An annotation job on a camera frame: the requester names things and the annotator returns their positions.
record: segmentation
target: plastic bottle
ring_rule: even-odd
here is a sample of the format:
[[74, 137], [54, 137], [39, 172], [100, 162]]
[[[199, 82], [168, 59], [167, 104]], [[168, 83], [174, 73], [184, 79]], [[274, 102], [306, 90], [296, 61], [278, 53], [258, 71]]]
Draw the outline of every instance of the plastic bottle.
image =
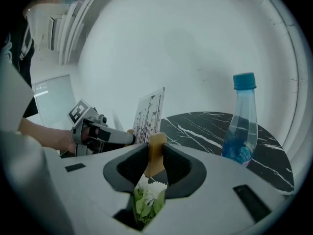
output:
[[247, 166], [258, 141], [254, 73], [234, 75], [237, 101], [234, 116], [226, 132], [222, 156]]

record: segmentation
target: black marble table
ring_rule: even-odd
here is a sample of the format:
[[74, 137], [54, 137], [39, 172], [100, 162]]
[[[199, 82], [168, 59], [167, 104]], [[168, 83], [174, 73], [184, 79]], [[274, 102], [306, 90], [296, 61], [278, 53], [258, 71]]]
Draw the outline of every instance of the black marble table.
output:
[[[168, 143], [183, 145], [221, 155], [226, 131], [232, 114], [191, 112], [161, 120], [160, 132]], [[281, 194], [293, 194], [293, 174], [290, 162], [279, 142], [259, 125], [258, 143], [249, 170], [269, 182]]]

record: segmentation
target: hand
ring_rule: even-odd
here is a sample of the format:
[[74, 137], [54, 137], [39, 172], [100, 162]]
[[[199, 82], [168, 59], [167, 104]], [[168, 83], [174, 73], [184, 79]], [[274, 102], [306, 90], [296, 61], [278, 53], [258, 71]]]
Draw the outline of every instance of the hand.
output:
[[[82, 135], [81, 135], [81, 140], [82, 141], [86, 141], [89, 138], [89, 130], [90, 130], [90, 127], [85, 128], [83, 130]], [[72, 136], [72, 132], [70, 131], [70, 139], [69, 139], [69, 144], [68, 144], [68, 151], [75, 154], [75, 149], [76, 149], [76, 143], [74, 142], [73, 136]]]

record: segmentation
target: blue bottle cap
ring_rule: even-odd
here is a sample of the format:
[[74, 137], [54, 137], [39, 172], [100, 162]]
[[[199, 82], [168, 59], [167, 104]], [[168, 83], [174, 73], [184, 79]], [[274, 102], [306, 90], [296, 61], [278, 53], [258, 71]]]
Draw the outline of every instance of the blue bottle cap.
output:
[[253, 72], [234, 75], [233, 79], [235, 90], [252, 90], [256, 88]]

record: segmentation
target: flower bouquet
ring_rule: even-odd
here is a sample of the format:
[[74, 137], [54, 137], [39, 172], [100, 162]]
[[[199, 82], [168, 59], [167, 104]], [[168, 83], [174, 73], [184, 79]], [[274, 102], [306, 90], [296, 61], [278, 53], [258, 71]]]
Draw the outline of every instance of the flower bouquet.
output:
[[146, 227], [149, 222], [164, 206], [165, 190], [167, 185], [154, 181], [148, 183], [148, 178], [142, 175], [138, 184], [134, 189], [134, 201], [136, 208], [136, 220], [138, 225], [140, 222]]

